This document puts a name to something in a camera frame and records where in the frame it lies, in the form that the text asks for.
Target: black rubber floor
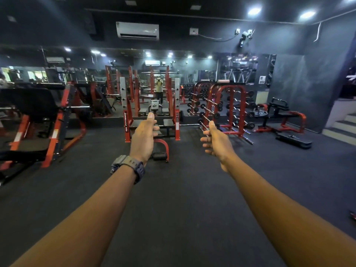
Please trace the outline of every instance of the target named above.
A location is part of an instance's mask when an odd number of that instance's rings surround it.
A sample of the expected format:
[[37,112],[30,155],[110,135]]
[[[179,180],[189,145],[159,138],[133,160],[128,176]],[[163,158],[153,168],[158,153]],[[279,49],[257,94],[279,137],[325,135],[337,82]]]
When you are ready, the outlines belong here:
[[[150,161],[134,187],[102,266],[283,266],[244,199],[196,127],[168,140],[171,161]],[[252,134],[234,139],[240,157],[271,184],[356,238],[356,148],[308,133],[302,150]],[[82,204],[127,154],[122,128],[90,130],[47,169],[25,172],[0,189],[0,266],[8,266]]]

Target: step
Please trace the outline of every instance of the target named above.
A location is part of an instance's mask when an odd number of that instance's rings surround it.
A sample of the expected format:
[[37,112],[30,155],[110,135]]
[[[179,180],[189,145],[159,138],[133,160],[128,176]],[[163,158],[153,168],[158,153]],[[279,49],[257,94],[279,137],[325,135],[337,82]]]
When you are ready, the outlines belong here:
[[356,113],[348,114],[345,118],[345,121],[356,123]]
[[332,127],[356,134],[356,123],[353,122],[337,121],[332,125]]
[[338,139],[340,141],[352,144],[356,146],[356,134],[337,129],[337,128],[326,128],[323,129],[323,135]]

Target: step platform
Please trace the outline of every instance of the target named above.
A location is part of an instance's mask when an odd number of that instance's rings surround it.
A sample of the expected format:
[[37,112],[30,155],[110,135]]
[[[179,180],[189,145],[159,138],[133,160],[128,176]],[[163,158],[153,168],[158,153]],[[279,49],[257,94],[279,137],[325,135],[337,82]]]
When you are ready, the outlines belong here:
[[312,147],[313,142],[306,139],[304,135],[293,132],[281,132],[276,134],[276,139],[303,149]]

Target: wristwatch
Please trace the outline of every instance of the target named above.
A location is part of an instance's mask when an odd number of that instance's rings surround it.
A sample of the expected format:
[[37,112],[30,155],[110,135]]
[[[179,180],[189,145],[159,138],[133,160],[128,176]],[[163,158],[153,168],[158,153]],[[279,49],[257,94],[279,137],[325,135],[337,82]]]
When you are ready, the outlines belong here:
[[113,174],[122,165],[127,165],[133,169],[133,171],[136,174],[135,184],[141,181],[142,177],[145,175],[146,171],[145,171],[144,164],[133,157],[125,156],[125,155],[119,156],[117,159],[115,159],[115,161],[111,165],[110,173]]

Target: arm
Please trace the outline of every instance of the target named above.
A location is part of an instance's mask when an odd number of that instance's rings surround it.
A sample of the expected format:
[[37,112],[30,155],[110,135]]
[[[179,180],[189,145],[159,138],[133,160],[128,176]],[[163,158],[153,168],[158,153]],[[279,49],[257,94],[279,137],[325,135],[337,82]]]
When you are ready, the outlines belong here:
[[[149,159],[159,127],[149,114],[132,136],[130,156]],[[136,174],[121,166],[82,206],[39,240],[12,267],[99,266],[113,237]]]
[[210,122],[205,152],[219,158],[276,251],[289,266],[354,266],[356,241],[293,201],[246,165]]

